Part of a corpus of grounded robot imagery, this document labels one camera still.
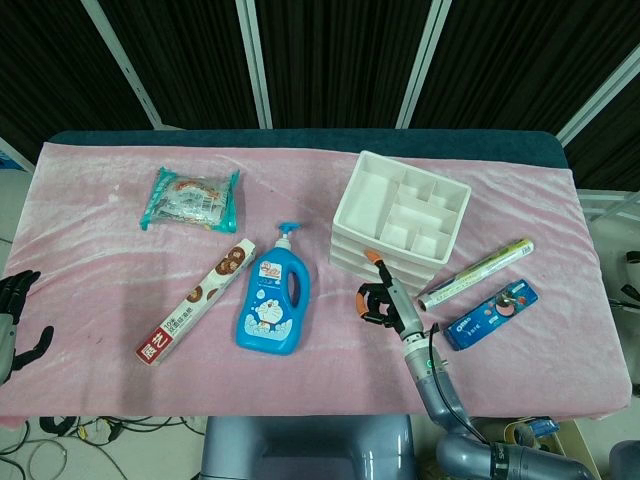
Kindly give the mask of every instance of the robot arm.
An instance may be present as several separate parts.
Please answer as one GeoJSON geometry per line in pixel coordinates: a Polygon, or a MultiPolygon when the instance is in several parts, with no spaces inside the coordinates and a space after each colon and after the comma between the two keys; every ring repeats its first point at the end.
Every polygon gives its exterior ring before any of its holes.
{"type": "Polygon", "coordinates": [[[27,292],[39,277],[40,272],[27,270],[0,280],[0,384],[9,380],[12,371],[20,370],[44,355],[51,344],[53,327],[48,326],[32,350],[16,355],[16,330],[20,315],[27,292]]]}
{"type": "Polygon", "coordinates": [[[435,329],[424,332],[404,286],[391,276],[382,258],[365,252],[382,284],[364,284],[356,296],[360,316],[392,327],[403,341],[404,357],[427,413],[446,430],[438,441],[440,467],[454,477],[478,480],[593,480],[580,462],[518,445],[488,444],[472,426],[443,362],[431,344],[435,329]],[[387,313],[379,311],[388,305],[387,313]]]}

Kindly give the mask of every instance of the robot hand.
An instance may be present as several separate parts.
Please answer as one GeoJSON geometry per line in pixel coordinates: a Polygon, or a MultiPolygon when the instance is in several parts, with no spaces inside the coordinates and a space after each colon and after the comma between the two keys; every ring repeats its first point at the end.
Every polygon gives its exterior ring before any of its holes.
{"type": "Polygon", "coordinates": [[[33,350],[16,355],[16,328],[31,285],[40,278],[40,272],[26,270],[0,280],[0,382],[11,377],[11,372],[40,358],[49,348],[53,327],[48,326],[40,335],[33,350]]]}

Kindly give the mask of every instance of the white plastic organizer tray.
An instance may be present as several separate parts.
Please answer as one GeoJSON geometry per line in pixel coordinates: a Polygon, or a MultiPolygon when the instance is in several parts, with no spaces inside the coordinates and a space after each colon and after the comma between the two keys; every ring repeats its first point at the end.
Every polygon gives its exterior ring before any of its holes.
{"type": "Polygon", "coordinates": [[[333,219],[334,236],[432,276],[449,261],[470,196],[468,185],[363,151],[333,219]]]}

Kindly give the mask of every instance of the plastic wrapper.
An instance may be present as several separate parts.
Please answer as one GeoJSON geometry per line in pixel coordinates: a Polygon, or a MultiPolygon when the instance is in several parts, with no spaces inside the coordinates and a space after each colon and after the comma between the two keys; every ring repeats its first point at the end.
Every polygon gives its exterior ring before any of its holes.
{"type": "Polygon", "coordinates": [[[228,177],[186,177],[164,167],[158,170],[140,227],[176,221],[207,230],[234,233],[236,207],[233,190],[240,172],[228,177]]]}

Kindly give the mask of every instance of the black curtain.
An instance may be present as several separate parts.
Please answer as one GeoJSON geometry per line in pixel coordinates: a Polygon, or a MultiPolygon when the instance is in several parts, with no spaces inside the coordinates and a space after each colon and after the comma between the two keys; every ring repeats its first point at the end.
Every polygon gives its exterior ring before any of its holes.
{"type": "Polygon", "coordinates": [[[0,136],[36,162],[68,129],[151,125],[78,0],[0,0],[0,136]]]}
{"type": "Polygon", "coordinates": [[[162,121],[257,128],[234,0],[101,0],[162,121]]]}
{"type": "Polygon", "coordinates": [[[579,188],[640,190],[640,77],[565,147],[579,188]]]}
{"type": "Polygon", "coordinates": [[[394,127],[424,0],[257,0],[275,128],[394,127]]]}
{"type": "Polygon", "coordinates": [[[454,1],[412,126],[555,135],[639,43],[637,0],[454,1]]]}

